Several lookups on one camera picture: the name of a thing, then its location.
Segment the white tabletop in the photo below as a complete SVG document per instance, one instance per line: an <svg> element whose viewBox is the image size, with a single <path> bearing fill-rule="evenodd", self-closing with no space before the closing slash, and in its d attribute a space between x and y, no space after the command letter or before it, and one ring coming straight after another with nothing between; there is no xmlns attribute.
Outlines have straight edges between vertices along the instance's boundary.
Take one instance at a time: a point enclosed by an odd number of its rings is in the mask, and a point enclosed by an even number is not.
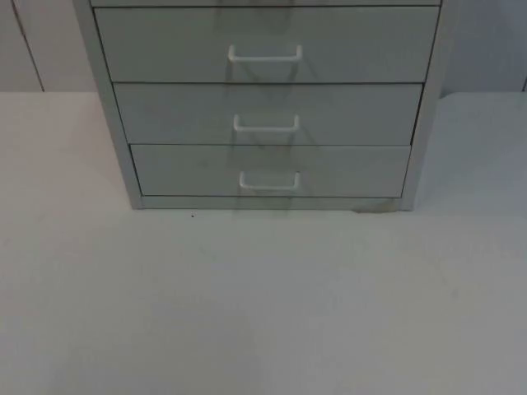
<svg viewBox="0 0 527 395"><path fill-rule="evenodd" d="M525 394L526 95L444 99L385 215L131 211L94 95L0 124L2 394Z"/></svg>

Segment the white wall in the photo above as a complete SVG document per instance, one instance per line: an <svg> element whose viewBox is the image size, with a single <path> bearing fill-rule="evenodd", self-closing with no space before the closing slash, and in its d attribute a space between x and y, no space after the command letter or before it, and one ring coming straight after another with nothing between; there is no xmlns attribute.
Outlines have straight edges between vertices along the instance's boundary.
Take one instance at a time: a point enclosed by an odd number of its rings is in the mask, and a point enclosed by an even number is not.
<svg viewBox="0 0 527 395"><path fill-rule="evenodd" d="M0 91L40 91L10 0L0 0Z"/></svg>
<svg viewBox="0 0 527 395"><path fill-rule="evenodd" d="M445 92L520 91L527 77L527 0L461 0ZM72 0L16 0L47 91L95 85Z"/></svg>

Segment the gray drawer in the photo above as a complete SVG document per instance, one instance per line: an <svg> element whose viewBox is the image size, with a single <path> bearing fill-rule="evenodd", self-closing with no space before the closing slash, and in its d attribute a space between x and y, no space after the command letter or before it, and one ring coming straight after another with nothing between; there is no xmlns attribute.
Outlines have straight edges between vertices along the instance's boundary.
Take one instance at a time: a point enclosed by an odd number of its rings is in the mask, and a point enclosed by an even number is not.
<svg viewBox="0 0 527 395"><path fill-rule="evenodd" d="M98 8L113 81L423 82L438 7Z"/></svg>
<svg viewBox="0 0 527 395"><path fill-rule="evenodd" d="M91 0L95 7L418 6L440 0Z"/></svg>
<svg viewBox="0 0 527 395"><path fill-rule="evenodd" d="M116 84L128 142L410 144L421 85Z"/></svg>
<svg viewBox="0 0 527 395"><path fill-rule="evenodd" d="M144 195L397 198L409 146L133 145Z"/></svg>

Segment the drawer unit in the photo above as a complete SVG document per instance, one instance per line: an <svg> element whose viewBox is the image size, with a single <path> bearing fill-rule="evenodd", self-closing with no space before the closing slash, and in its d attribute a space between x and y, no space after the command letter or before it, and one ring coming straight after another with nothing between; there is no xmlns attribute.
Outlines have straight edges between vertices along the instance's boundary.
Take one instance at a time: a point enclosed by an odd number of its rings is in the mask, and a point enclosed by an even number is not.
<svg viewBox="0 0 527 395"><path fill-rule="evenodd" d="M73 0L135 208L413 208L459 0Z"/></svg>
<svg viewBox="0 0 527 395"><path fill-rule="evenodd" d="M132 144L408 146L421 88L116 84L115 94Z"/></svg>
<svg viewBox="0 0 527 395"><path fill-rule="evenodd" d="M409 147L132 145L145 195L396 198Z"/></svg>
<svg viewBox="0 0 527 395"><path fill-rule="evenodd" d="M113 81L423 82L438 7L101 8Z"/></svg>

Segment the white drawer handle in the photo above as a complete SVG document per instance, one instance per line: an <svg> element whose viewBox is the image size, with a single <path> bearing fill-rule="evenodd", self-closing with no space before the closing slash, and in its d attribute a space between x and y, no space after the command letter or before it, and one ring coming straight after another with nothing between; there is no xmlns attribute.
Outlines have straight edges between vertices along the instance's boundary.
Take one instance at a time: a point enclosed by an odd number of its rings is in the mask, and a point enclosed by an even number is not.
<svg viewBox="0 0 527 395"><path fill-rule="evenodd" d="M240 182L239 182L240 188L248 190L248 191L255 191L255 192L295 192L300 187L300 173L295 173L295 178L293 180L292 185L286 185L283 187L275 186L275 185L251 185L248 184L245 180L245 172L242 171L240 173Z"/></svg>
<svg viewBox="0 0 527 395"><path fill-rule="evenodd" d="M296 133L300 130L300 117L295 115L295 120L293 121L293 126L279 127L279 126L241 126L240 125L240 116L237 114L234 116L234 121L232 123L232 128L237 133L260 133L260 132L270 132L270 133Z"/></svg>
<svg viewBox="0 0 527 395"><path fill-rule="evenodd" d="M304 58L304 49L297 45L292 56L237 56L236 46L231 45L227 57L231 63L298 63Z"/></svg>

